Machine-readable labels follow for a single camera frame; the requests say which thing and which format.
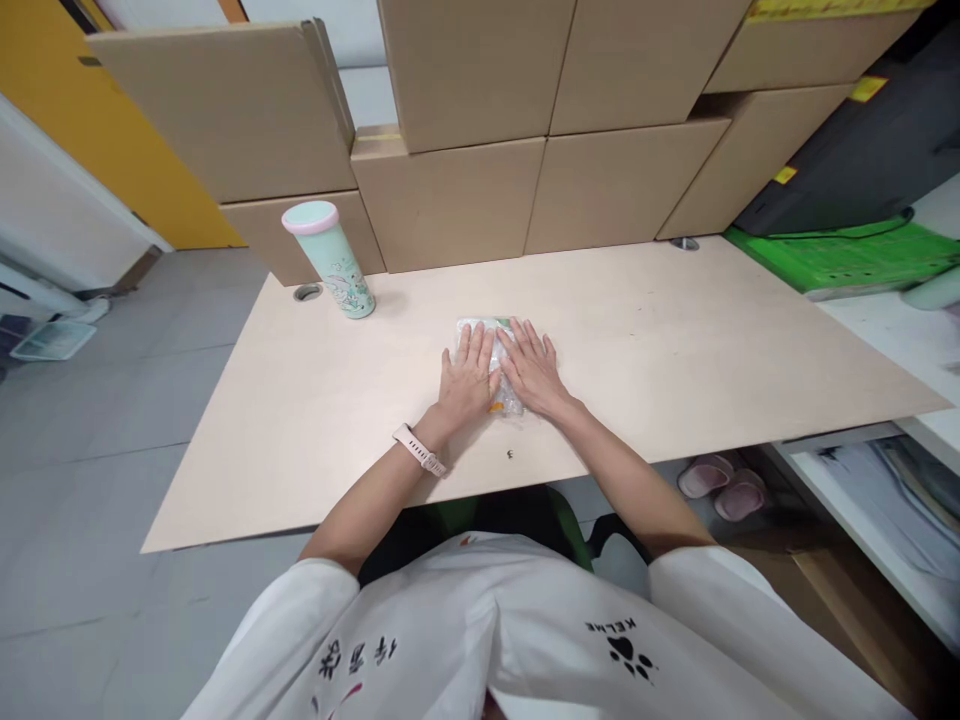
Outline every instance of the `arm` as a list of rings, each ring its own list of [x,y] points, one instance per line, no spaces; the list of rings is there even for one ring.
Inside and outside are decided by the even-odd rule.
[[[516,342],[498,330],[510,355],[504,373],[524,405],[562,432],[597,480],[613,509],[654,557],[714,540],[680,494],[629,445],[573,398],[557,372],[557,351],[530,321],[511,319]]]
[[[483,417],[500,386],[500,372],[490,374],[492,330],[465,326],[457,358],[443,351],[440,399],[413,428],[428,450],[438,453],[447,441]],[[327,558],[356,575],[391,528],[423,475],[423,468],[404,447],[394,443],[334,505],[300,553],[304,558]]]

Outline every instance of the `green tray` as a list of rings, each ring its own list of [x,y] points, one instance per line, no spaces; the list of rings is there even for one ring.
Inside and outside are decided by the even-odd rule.
[[[778,239],[731,227],[724,237],[812,300],[902,290],[960,264],[956,240],[902,221]]]

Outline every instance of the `forearm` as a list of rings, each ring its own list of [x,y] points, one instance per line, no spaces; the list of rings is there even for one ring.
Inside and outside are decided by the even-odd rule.
[[[570,401],[553,420],[610,505],[654,557],[678,547],[714,544],[680,494],[583,403]]]
[[[436,406],[413,428],[416,438],[434,453],[446,445],[449,433],[450,424]],[[334,505],[299,559],[327,558],[356,575],[406,506],[423,473],[410,451],[394,443]]]

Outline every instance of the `hand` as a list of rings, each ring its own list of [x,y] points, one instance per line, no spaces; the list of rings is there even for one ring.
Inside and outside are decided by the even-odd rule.
[[[499,368],[490,372],[494,339],[493,330],[484,331],[482,324],[478,324],[476,330],[464,325],[453,362],[450,351],[443,351],[440,399],[436,407],[449,424],[451,435],[483,417],[500,389]]]
[[[497,328],[497,336],[510,356],[500,361],[500,367],[524,405],[556,420],[560,414],[577,404],[557,372],[557,350],[546,335],[540,342],[529,320],[521,325],[516,318],[510,318],[510,328],[516,342],[502,328]]]

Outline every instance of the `person's right hand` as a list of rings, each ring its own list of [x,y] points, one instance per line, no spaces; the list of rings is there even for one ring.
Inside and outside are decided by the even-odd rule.
[[[497,337],[510,356],[500,361],[500,367],[524,405],[551,420],[556,419],[577,403],[560,380],[556,348],[546,335],[540,342],[529,320],[521,325],[516,318],[510,318],[510,328],[516,342],[503,328],[497,328]]]

